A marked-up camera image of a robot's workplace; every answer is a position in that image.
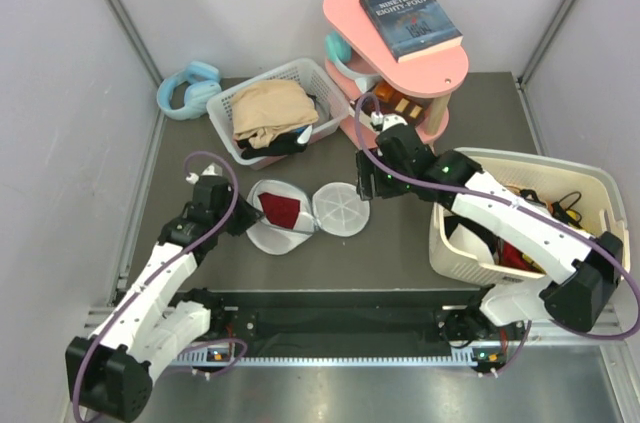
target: white basket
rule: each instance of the white basket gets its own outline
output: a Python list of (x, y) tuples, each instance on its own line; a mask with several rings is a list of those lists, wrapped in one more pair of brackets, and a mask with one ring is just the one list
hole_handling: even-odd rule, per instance
[(297, 81), (308, 94), (316, 97), (316, 110), (320, 119), (313, 125), (309, 144), (315, 143), (335, 132), (340, 125), (340, 121), (349, 115), (349, 102), (344, 94), (325, 71), (309, 58), (300, 58), (292, 61), (217, 94), (207, 102), (209, 118), (211, 118), (211, 122), (218, 135), (220, 135), (222, 143), (224, 143), (227, 151), (231, 153), (233, 159), (236, 160), (236, 163), (242, 166), (250, 166), (254, 170), (264, 168), (283, 157), (263, 156), (250, 160), (242, 158), (242, 150), (238, 148), (233, 139), (231, 98), (238, 91), (256, 81), (273, 79)]
[[(545, 201), (557, 201), (572, 191), (580, 191), (582, 199), (575, 210), (582, 214), (585, 230), (599, 235), (608, 230), (624, 244), (622, 264), (629, 271), (629, 231), (618, 186), (611, 176), (599, 168), (524, 153), (460, 148), (480, 163), (503, 185), (534, 189)], [(447, 213), (433, 206), (429, 228), (429, 260), (443, 276), (477, 285), (518, 283), (541, 274), (498, 266), (493, 261), (479, 261), (470, 253), (454, 248), (444, 230)]]

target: light blue headphones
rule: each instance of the light blue headphones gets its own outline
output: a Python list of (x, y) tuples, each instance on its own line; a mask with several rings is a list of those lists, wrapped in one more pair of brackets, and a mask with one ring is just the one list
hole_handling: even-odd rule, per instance
[(327, 58), (336, 69), (350, 80), (355, 81), (356, 86), (363, 93), (380, 81), (380, 75), (377, 73), (358, 73), (345, 65), (351, 59), (351, 46), (336, 31), (332, 31), (325, 37), (324, 50), (327, 53)]
[[(188, 82), (184, 94), (184, 106), (171, 108), (171, 97), (177, 86)], [(220, 71), (215, 66), (192, 61), (184, 71), (170, 76), (162, 82), (156, 101), (162, 112), (174, 120), (190, 120), (207, 112), (207, 101), (220, 93)]]

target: gray tabletop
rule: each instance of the gray tabletop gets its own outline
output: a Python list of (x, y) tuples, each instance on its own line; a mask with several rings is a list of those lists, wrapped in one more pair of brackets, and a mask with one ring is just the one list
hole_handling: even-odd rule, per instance
[[(227, 86), (238, 80), (228, 80)], [(440, 152), (461, 146), (535, 153), (535, 146), (509, 73), (470, 74), (449, 103), (450, 123), (436, 143)], [(232, 162), (211, 122), (172, 121), (165, 125), (153, 172), (130, 279), (146, 263), (162, 225), (191, 199), (182, 161), (192, 151), (208, 150)], [(338, 130), (262, 170), (232, 165), (244, 196), (264, 178), (293, 183), (313, 194), (332, 181), (355, 183), (355, 147)], [(208, 164), (197, 162), (194, 171)], [(443, 289), (468, 286), (435, 273), (428, 260), (431, 205), (413, 195), (371, 202), (367, 227), (351, 238), (317, 233), (292, 252), (271, 256), (246, 235), (220, 237), (183, 289)]]
[(527, 347), (519, 358), (497, 380), (425, 367), (175, 375), (158, 381), (136, 423), (623, 423), (599, 348)]

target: book cover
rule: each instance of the book cover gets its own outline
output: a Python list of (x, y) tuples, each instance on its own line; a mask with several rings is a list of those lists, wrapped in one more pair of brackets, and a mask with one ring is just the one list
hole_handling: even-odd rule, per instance
[(457, 46), (462, 33), (436, 0), (360, 0), (398, 62)]

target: pink wooden stand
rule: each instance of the pink wooden stand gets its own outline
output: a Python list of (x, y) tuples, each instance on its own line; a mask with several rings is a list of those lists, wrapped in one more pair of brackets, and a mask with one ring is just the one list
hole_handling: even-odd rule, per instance
[[(354, 53), (351, 61), (347, 64), (349, 68), (355, 71), (359, 71), (361, 73), (372, 73), (372, 69), (367, 62), (365, 62), (358, 54)], [(356, 86), (355, 82), (342, 73), (340, 73), (337, 68), (331, 63), (329, 60), (324, 60), (324, 67), (327, 70), (327, 74), (331, 77), (331, 79), (340, 87), (342, 92), (349, 98), (350, 100), (356, 100), (362, 94), (360, 89)], [(449, 110), (445, 108), (445, 112), (440, 119), (440, 126), (438, 130), (434, 134), (428, 134), (426, 131), (426, 127), (430, 118), (431, 107), (427, 109), (427, 119), (424, 123), (416, 128), (418, 132), (418, 136), (422, 140), (423, 143), (433, 144), (444, 132), (449, 124)], [(352, 116), (348, 116), (344, 120), (340, 122), (340, 128), (342, 131), (349, 137), (349, 139), (353, 142), (356, 147), (360, 148), (360, 144), (358, 143), (358, 138), (356, 137), (355, 130), (355, 119)], [(375, 137), (376, 134), (369, 130), (368, 128), (363, 128), (362, 134), (364, 136), (364, 140), (367, 144), (367, 148), (373, 148), (376, 146)]]
[(434, 98), (425, 131), (437, 134), (451, 92), (462, 84), (469, 71), (464, 49), (458, 46), (398, 63), (359, 0), (324, 0), (323, 10), (331, 26), (390, 85), (407, 95)]

